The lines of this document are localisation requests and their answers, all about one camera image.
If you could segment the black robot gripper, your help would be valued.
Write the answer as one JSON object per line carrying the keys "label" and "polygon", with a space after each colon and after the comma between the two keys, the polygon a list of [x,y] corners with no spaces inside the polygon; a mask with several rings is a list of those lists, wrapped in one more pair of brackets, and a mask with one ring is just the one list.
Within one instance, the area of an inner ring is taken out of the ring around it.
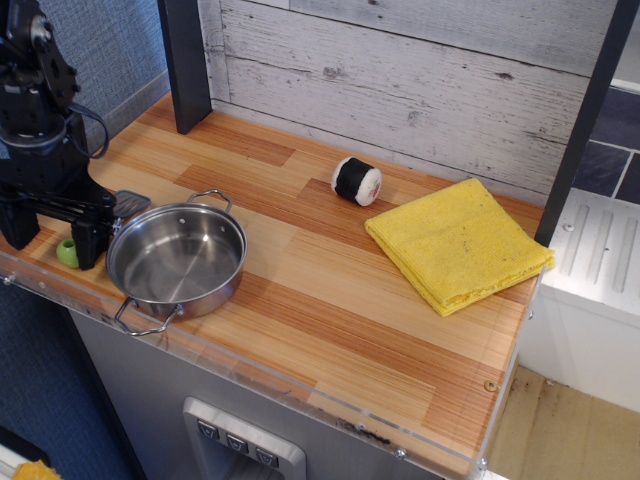
{"label": "black robot gripper", "polygon": [[109,248],[115,197],[89,174],[89,163],[106,154],[110,136],[91,153],[84,119],[106,123],[93,112],[3,112],[1,233],[16,250],[40,232],[37,214],[71,224],[79,268],[89,270]]}

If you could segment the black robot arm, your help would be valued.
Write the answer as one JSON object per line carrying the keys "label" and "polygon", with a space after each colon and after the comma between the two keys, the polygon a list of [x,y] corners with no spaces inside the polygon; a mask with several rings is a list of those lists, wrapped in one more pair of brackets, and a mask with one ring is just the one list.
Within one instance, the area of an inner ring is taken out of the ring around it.
{"label": "black robot arm", "polygon": [[94,267],[109,247],[116,198],[94,181],[85,118],[75,103],[77,71],[63,58],[53,27],[36,1],[1,4],[1,233],[24,249],[38,218],[67,222],[80,269]]}

